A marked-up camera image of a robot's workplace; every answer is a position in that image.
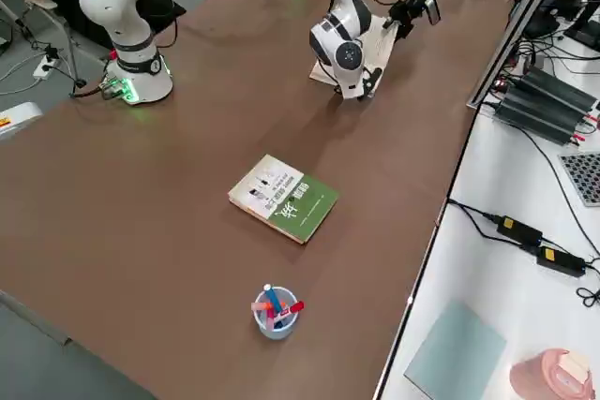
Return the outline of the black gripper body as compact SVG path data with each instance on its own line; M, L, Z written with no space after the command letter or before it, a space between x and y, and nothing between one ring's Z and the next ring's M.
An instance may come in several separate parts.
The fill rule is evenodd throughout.
M398 0L395 4L395 18L400 23L410 23L422 15L425 0Z
M367 99L374 96L382 75L383 70L380 67L375 67L374 69L369 69L367 66L363 67L363 94L359 99Z

